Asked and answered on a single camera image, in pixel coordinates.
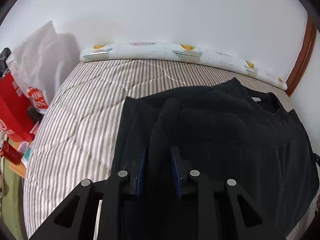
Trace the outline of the grey striped quilted mattress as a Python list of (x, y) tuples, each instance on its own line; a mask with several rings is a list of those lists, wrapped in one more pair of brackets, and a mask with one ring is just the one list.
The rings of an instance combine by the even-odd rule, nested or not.
[(31, 236), (82, 181), (108, 178), (123, 103), (184, 86), (214, 86), (236, 78), (252, 90), (286, 93), (263, 81), (199, 64), (161, 60), (107, 60), (78, 64), (41, 121), (24, 181), (24, 223)]

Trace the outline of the black long-sleeve sweatshirt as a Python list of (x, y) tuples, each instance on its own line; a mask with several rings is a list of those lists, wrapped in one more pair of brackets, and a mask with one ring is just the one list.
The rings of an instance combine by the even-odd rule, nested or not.
[(213, 180), (236, 180), (288, 236), (319, 188), (316, 157), (295, 111), (237, 79), (126, 98), (112, 172), (143, 152), (165, 169), (170, 149)]

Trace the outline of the wooden bedside table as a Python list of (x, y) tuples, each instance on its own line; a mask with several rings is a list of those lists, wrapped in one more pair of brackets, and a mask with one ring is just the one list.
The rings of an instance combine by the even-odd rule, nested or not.
[[(9, 139), (9, 144), (16, 149), (17, 151), (23, 151), (25, 152), (30, 148), (30, 145), (32, 145), (32, 141), (29, 142), (14, 142), (11, 139)], [(14, 165), (11, 162), (9, 163), (9, 168), (13, 170), (16, 174), (18, 174), (21, 178), (25, 178), (25, 174), (27, 171), (27, 168), (25, 167), (24, 163), (20, 162), (18, 165)]]

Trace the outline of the white Miniso plastic bag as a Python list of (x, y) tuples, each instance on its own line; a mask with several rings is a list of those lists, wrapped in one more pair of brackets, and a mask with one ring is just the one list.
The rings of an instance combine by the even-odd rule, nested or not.
[(80, 50), (74, 36), (58, 34), (49, 21), (14, 49), (6, 64), (32, 106), (45, 114), (79, 62)]

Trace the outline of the red soda can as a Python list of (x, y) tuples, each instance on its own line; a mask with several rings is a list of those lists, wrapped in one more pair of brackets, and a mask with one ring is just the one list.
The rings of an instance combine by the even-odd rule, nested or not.
[(6, 140), (1, 141), (1, 156), (8, 159), (14, 165), (19, 165), (23, 158), (23, 153), (13, 148)]

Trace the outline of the red paper shopping bag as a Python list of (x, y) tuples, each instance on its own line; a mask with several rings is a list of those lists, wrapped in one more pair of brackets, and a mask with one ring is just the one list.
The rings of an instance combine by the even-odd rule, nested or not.
[(33, 141), (36, 121), (28, 113), (30, 100), (18, 87), (11, 73), (1, 78), (1, 130), (14, 142)]

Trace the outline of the grey plaid cloth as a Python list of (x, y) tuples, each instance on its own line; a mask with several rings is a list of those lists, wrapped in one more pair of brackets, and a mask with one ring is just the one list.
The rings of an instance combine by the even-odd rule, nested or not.
[(4, 48), (0, 53), (0, 77), (3, 78), (9, 71), (6, 60), (11, 54), (11, 50), (9, 48)]

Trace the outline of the white patterned rolled mat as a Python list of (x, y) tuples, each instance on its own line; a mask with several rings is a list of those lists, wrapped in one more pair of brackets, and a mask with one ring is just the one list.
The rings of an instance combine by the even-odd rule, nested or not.
[(270, 74), (247, 60), (215, 49), (203, 49), (178, 43), (129, 42), (96, 45), (80, 53), (81, 62), (118, 59), (165, 60), (200, 64), (249, 76), (287, 90), (286, 81), (280, 76)]

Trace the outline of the green bed sheet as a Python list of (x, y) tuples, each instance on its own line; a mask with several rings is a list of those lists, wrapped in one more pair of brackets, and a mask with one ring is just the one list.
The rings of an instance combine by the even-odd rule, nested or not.
[(23, 214), (23, 182), (24, 180), (9, 168), (4, 161), (4, 196), (1, 199), (1, 215), (4, 224), (16, 239), (28, 239)]

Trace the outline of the brown wooden door frame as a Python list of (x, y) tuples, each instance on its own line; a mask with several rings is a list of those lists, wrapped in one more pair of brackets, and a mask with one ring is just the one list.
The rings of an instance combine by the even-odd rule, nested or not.
[(300, 80), (302, 79), (304, 72), (309, 64), (310, 57), (315, 45), (315, 39), (317, 34), (317, 28), (313, 19), (308, 15), (305, 33), (303, 37), (302, 46), (297, 56), (295, 65), (293, 66), (289, 77), (287, 78), (287, 90), (286, 94), (291, 96), (297, 88)]

